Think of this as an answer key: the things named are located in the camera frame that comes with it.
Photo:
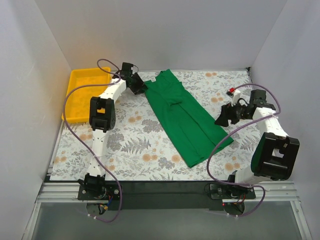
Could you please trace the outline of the green t shirt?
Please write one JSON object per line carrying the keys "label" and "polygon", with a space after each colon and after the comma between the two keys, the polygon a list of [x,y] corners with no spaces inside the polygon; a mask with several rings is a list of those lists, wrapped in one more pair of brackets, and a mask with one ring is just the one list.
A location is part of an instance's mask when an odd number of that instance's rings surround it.
{"label": "green t shirt", "polygon": [[225,130],[184,88],[181,81],[167,69],[155,81],[145,82],[146,98],[165,133],[185,161],[192,168],[233,143]]}

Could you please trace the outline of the yellow plastic tray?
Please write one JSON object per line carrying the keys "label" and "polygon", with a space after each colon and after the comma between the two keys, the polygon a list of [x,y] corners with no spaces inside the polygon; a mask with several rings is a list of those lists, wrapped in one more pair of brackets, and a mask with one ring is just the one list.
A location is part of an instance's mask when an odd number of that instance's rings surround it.
{"label": "yellow plastic tray", "polygon": [[83,87],[73,92],[65,106],[65,116],[68,123],[86,123],[90,117],[90,100],[97,97],[106,90],[106,86],[97,86],[97,84],[110,83],[112,76],[105,71],[110,71],[109,67],[103,70],[96,68],[74,69],[71,71],[67,92],[83,86],[91,85],[91,87]]}

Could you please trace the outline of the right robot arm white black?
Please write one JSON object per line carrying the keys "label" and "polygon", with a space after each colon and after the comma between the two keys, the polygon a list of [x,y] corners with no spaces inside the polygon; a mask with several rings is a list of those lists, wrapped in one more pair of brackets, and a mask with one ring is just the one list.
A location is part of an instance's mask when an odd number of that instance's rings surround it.
{"label": "right robot arm white black", "polygon": [[250,166],[236,170],[223,184],[210,184],[212,199],[237,199],[253,191],[253,186],[263,181],[287,180],[293,171],[300,142],[290,137],[276,117],[276,108],[267,101],[265,90],[256,89],[250,93],[249,101],[243,101],[241,92],[231,88],[227,94],[232,100],[221,107],[221,114],[215,124],[227,127],[240,120],[256,123],[261,139],[253,153]]}

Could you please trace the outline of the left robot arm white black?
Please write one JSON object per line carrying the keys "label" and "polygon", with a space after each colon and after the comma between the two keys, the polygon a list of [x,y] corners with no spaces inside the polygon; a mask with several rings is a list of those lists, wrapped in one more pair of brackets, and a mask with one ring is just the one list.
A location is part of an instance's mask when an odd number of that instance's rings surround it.
{"label": "left robot arm white black", "polygon": [[130,89],[135,95],[142,94],[148,89],[138,75],[138,70],[136,65],[124,62],[122,68],[117,71],[118,75],[112,77],[113,85],[108,86],[99,96],[90,99],[89,124],[92,129],[91,149],[94,154],[84,179],[78,180],[82,187],[80,193],[89,199],[104,200],[112,196],[114,191],[116,191],[116,196],[119,195],[117,186],[106,185],[106,171],[96,157],[101,158],[104,155],[109,135],[115,127],[117,99],[126,89]]}

